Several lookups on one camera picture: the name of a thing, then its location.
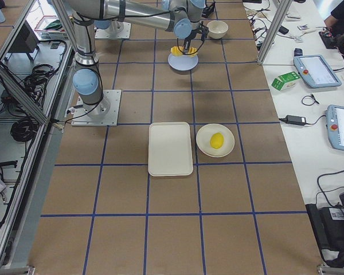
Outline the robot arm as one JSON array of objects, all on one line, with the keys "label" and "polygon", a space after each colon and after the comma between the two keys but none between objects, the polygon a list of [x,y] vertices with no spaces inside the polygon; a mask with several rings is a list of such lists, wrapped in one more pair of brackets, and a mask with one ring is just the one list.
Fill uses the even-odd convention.
[{"label": "robot arm", "polygon": [[123,23],[117,20],[95,20],[94,24],[97,29],[105,30],[109,33],[118,33],[124,29]]},{"label": "robot arm", "polygon": [[75,65],[73,86],[83,101],[86,114],[103,116],[110,104],[103,91],[99,58],[95,49],[94,23],[117,21],[135,23],[172,32],[183,40],[177,49],[183,55],[194,56],[198,50],[190,46],[196,35],[204,41],[208,28],[201,21],[205,1],[162,1],[158,9],[134,1],[69,1],[73,9],[75,29]]}]

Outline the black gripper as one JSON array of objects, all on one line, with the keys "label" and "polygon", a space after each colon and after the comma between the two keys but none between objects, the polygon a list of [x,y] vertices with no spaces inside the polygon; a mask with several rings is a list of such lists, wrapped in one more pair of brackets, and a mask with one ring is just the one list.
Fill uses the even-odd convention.
[{"label": "black gripper", "polygon": [[183,42],[183,54],[191,53],[191,40],[195,39],[198,34],[202,34],[202,31],[200,29],[194,29],[191,31],[191,33],[184,39]]}]

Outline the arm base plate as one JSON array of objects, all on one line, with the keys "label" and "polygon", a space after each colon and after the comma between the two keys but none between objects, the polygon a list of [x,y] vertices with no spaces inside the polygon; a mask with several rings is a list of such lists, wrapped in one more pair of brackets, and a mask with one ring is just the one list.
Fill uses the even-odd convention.
[{"label": "arm base plate", "polygon": [[96,40],[127,40],[131,34],[131,23],[112,21],[107,29],[96,29]]},{"label": "arm base plate", "polygon": [[75,109],[71,125],[75,127],[117,126],[121,89],[103,90],[103,98],[98,105],[89,105],[83,101],[88,96],[79,95],[78,103],[81,108]]}]

